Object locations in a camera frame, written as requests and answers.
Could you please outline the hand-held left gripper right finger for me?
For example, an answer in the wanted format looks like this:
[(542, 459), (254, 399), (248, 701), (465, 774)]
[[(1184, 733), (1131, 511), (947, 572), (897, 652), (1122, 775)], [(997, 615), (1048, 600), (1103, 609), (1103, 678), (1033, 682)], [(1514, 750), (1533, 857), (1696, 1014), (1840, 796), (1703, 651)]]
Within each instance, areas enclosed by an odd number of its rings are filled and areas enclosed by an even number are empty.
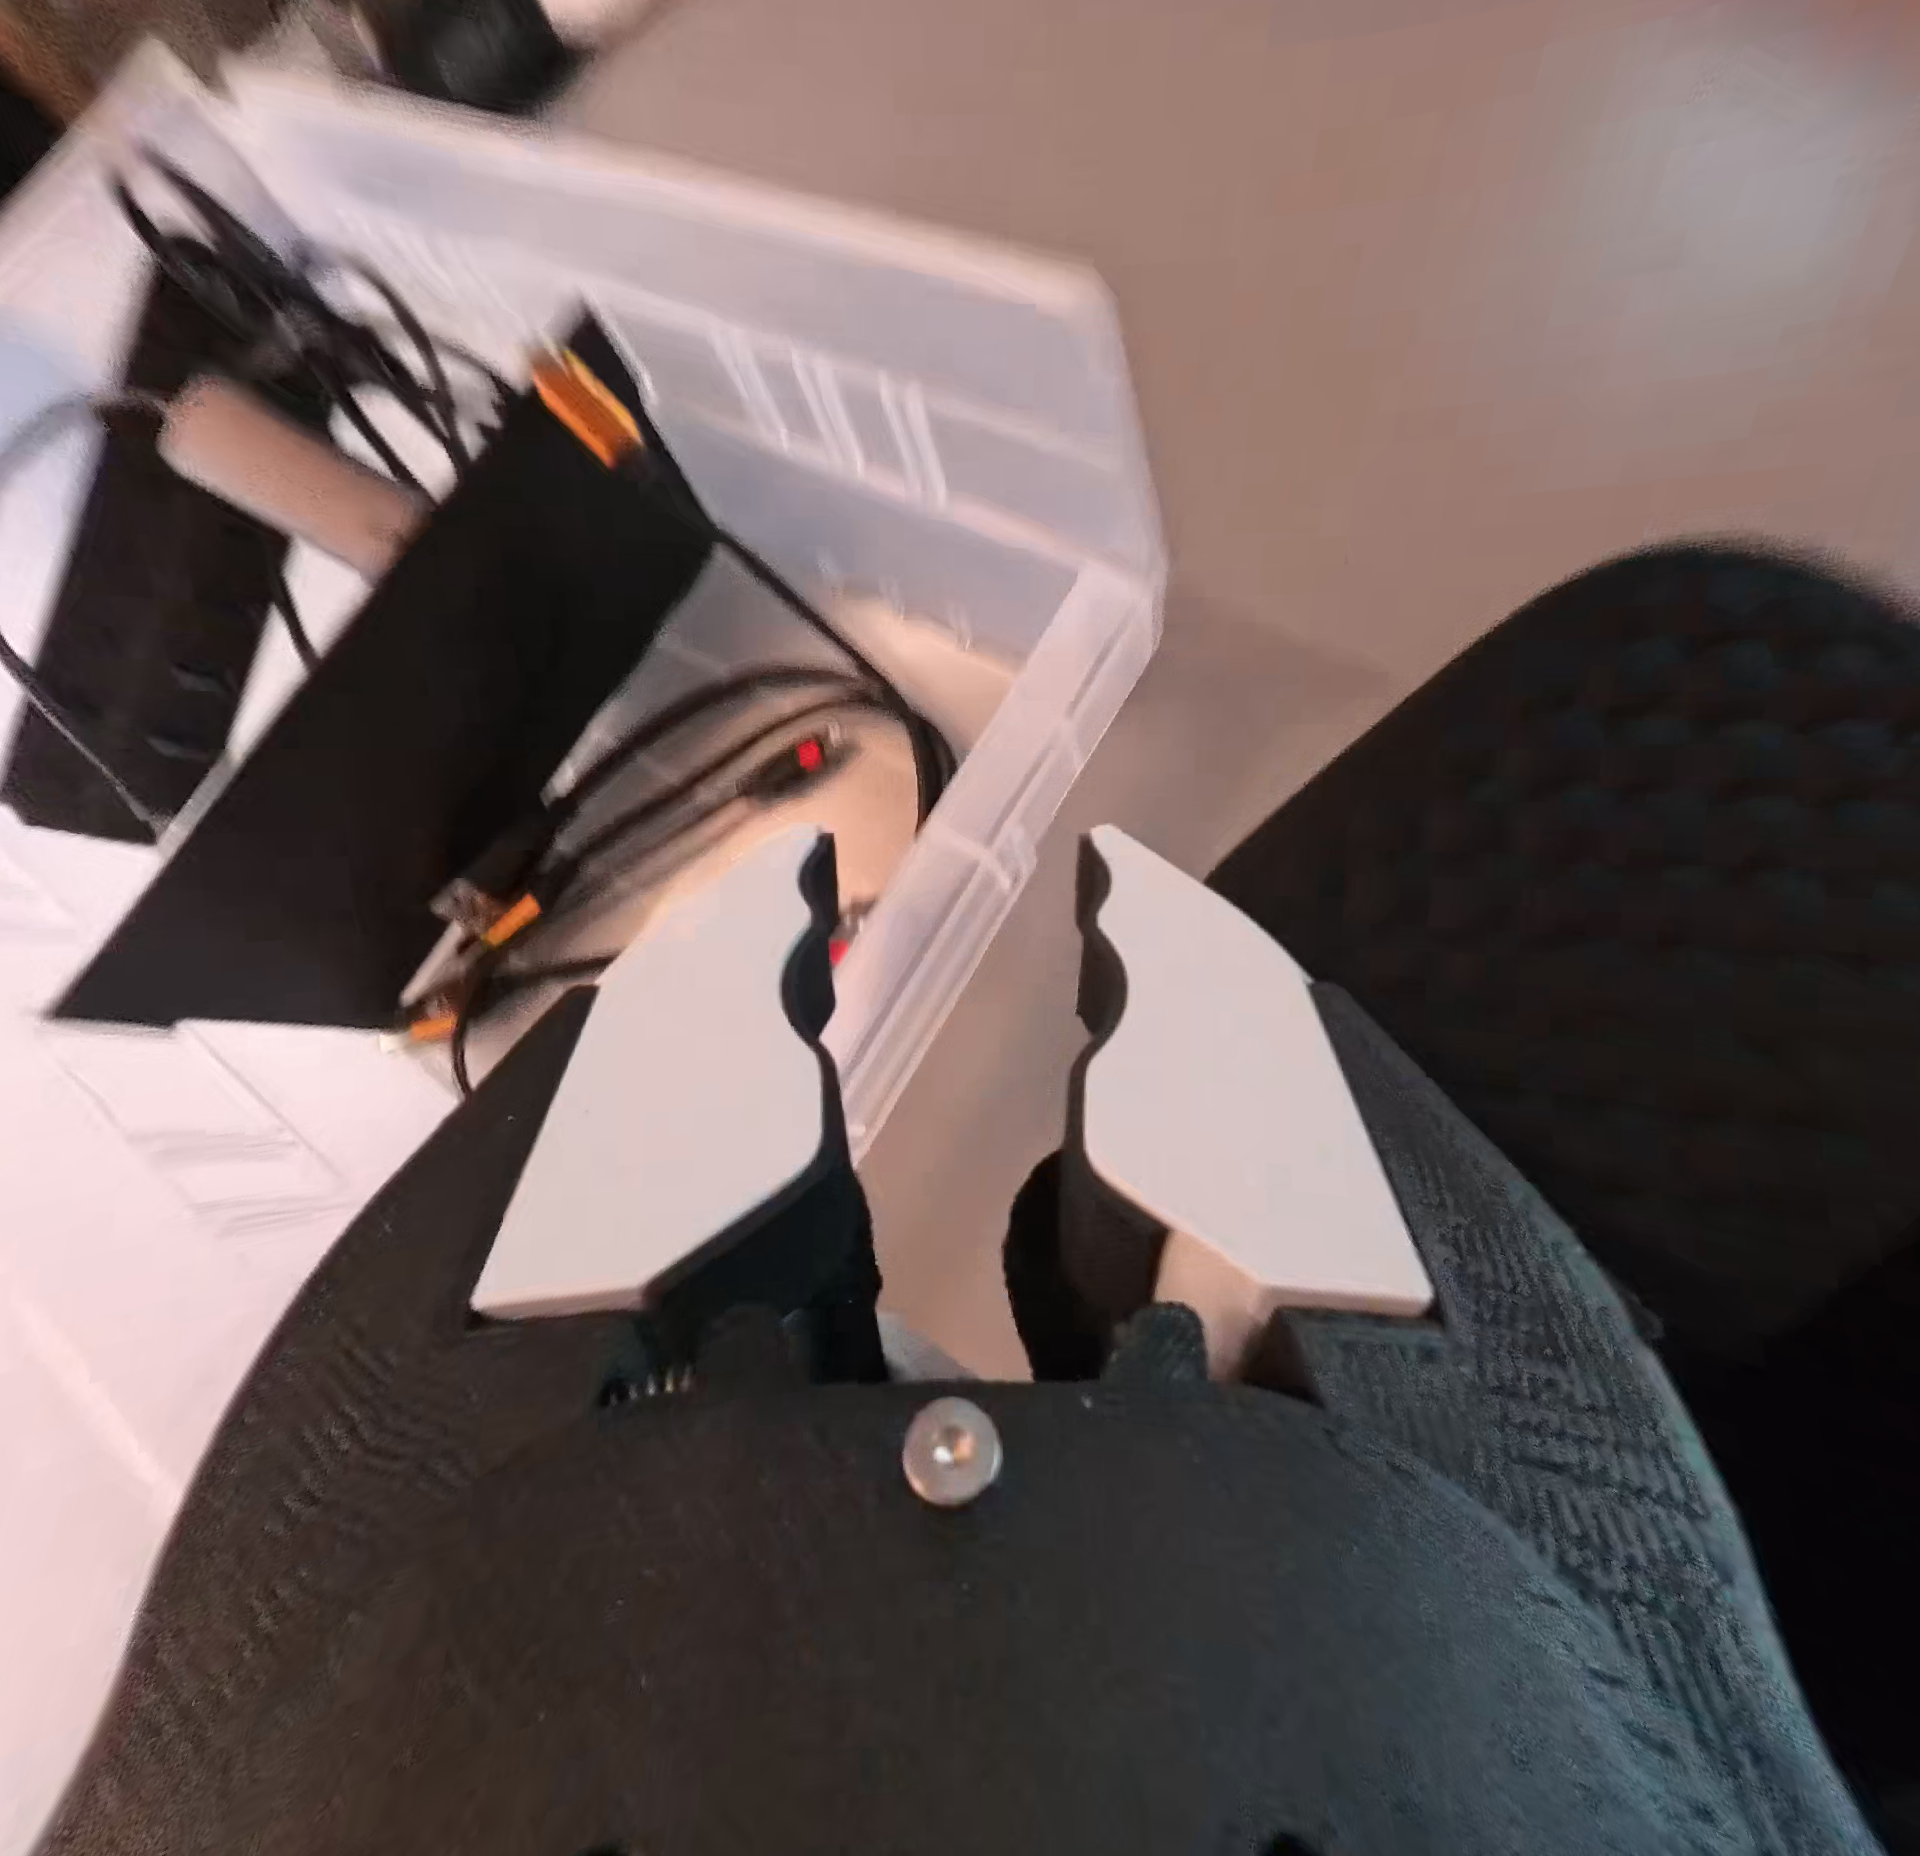
[(1283, 1312), (1426, 1320), (1434, 1285), (1314, 986), (1113, 824), (1081, 837), (1063, 1259), (1089, 1311), (1187, 1309), (1216, 1382)]

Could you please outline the black usb cable orange plugs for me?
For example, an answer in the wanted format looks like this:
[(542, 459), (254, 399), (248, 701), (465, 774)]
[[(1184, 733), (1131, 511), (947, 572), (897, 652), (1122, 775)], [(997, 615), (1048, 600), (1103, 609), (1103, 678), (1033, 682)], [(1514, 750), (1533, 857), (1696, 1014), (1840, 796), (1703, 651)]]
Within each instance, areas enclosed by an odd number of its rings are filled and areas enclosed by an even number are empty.
[[(647, 441), (636, 414), (568, 348), (532, 357), (532, 390), (559, 429), (606, 473), (636, 473)], [(579, 786), (561, 765), (561, 786), (543, 784), (532, 800), (428, 898), (441, 936), (401, 991), (389, 1052), (415, 1052), (456, 1041), (478, 978), (517, 948), (561, 905), (568, 872), (559, 845), (574, 815)]]

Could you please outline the black bin divider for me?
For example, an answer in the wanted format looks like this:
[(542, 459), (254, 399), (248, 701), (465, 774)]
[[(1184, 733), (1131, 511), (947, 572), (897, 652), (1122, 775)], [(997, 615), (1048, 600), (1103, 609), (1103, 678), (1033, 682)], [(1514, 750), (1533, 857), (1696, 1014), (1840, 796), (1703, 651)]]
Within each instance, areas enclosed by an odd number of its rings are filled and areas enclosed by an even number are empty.
[(536, 809), (708, 556), (521, 391), (47, 1017), (385, 1028), (434, 898)]

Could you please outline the clear plastic bin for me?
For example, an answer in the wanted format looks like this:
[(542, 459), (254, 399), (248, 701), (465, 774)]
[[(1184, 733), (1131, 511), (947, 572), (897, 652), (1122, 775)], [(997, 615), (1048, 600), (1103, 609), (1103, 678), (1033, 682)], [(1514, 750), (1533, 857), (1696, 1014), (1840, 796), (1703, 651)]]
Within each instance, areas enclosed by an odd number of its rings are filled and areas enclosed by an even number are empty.
[[(116, 179), (151, 190), (162, 157), (272, 246), (367, 261), (502, 371), (572, 339), (708, 516), (952, 732), (956, 783), (829, 1030), (865, 1159), (1161, 640), (1165, 537), (1106, 288), (316, 77), (236, 69), (215, 96), (151, 44), (5, 205), (5, 429), (117, 374), (151, 272)], [(800, 652), (799, 621), (711, 570), (647, 682)], [(231, 765), (298, 678), (261, 651)], [(5, 813), (5, 1216), (215, 1239), (348, 1216), (446, 1100), (371, 1030), (47, 1017), (159, 863)]]

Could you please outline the long black usb hub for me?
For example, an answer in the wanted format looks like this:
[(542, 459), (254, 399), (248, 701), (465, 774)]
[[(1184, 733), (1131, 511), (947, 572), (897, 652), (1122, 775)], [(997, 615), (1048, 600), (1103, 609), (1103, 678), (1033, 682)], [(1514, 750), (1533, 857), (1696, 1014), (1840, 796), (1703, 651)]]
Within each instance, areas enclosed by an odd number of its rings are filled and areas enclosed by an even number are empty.
[(216, 375), (327, 434), (323, 387), (274, 348), (261, 298), (189, 236), (159, 250), (117, 399), (94, 412), (45, 396), (5, 429), (8, 470), (98, 442), (36, 654), (5, 644), (27, 701), (5, 807), (129, 845), (156, 842), (224, 758), (270, 617), (293, 600), (288, 535), (172, 470), (157, 410)]

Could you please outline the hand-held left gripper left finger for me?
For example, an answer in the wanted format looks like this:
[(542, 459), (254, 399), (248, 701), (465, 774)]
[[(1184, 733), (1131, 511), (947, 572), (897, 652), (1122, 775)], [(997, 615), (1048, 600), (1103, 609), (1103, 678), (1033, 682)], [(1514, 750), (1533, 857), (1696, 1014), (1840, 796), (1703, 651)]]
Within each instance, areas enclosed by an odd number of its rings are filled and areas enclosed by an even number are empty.
[(832, 1152), (834, 841), (795, 824), (692, 890), (592, 993), (472, 1311), (656, 1307)]

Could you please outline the black usb cable red plug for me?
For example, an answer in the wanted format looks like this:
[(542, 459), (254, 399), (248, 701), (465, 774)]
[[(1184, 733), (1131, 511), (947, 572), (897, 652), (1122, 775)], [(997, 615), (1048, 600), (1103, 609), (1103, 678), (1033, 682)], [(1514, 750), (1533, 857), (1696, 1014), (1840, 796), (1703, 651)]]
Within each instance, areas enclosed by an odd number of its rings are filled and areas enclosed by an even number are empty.
[[(795, 691), (806, 701), (752, 727), (729, 750), (694, 763), (679, 781), (629, 802), (601, 824), (584, 827), (590, 809), (638, 761), (686, 727), (765, 695)], [(704, 687), (638, 723), (565, 793), (548, 802), (542, 842), (517, 879), (516, 901), (487, 937), (489, 955), (507, 959), (507, 986), (599, 978), (612, 955), (529, 961), (520, 944), (551, 940), (564, 912), (597, 901), (624, 874), (677, 849), (687, 836), (726, 815), (776, 809), (829, 781), (856, 756), (845, 730), (849, 716), (878, 718), (899, 732), (911, 765), (916, 824), (922, 827), (956, 775), (961, 758), (948, 733), (888, 682), (875, 674), (779, 665)]]

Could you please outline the grey usb hub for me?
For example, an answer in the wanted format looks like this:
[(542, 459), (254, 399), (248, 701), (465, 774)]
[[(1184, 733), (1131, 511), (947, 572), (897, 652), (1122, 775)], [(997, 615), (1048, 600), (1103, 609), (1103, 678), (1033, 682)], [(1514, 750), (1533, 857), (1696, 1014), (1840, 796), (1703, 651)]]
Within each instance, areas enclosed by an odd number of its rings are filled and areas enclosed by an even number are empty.
[(377, 473), (236, 380), (166, 401), (157, 454), (184, 483), (374, 582), (421, 537), (432, 500)]

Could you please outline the black mesh wrist rest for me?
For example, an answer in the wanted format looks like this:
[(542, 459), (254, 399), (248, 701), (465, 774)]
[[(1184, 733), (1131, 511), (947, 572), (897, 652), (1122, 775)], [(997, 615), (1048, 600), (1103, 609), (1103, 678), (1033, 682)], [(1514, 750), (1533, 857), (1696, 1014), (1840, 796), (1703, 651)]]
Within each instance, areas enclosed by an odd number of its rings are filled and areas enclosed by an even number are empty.
[(1703, 1355), (1915, 1324), (1915, 603), (1679, 542), (1470, 644), (1214, 867)]

